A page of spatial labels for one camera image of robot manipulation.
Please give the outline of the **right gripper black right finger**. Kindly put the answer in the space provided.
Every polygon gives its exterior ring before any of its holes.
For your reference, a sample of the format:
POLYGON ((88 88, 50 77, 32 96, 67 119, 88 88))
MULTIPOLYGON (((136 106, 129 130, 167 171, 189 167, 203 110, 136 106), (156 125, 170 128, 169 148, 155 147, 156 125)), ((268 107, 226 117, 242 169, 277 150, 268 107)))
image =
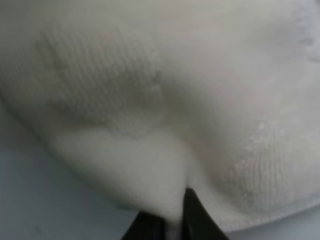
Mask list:
POLYGON ((183 199, 182 240, 229 240, 209 216, 196 192, 187 188, 183 199))

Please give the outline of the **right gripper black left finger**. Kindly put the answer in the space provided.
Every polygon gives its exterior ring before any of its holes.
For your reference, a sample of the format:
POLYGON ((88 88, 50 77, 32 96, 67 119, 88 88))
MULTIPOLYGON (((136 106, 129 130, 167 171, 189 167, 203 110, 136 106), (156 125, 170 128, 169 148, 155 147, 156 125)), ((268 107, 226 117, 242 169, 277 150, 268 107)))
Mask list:
POLYGON ((146 212, 140 212, 121 239, 172 240, 173 235, 163 218, 146 212))

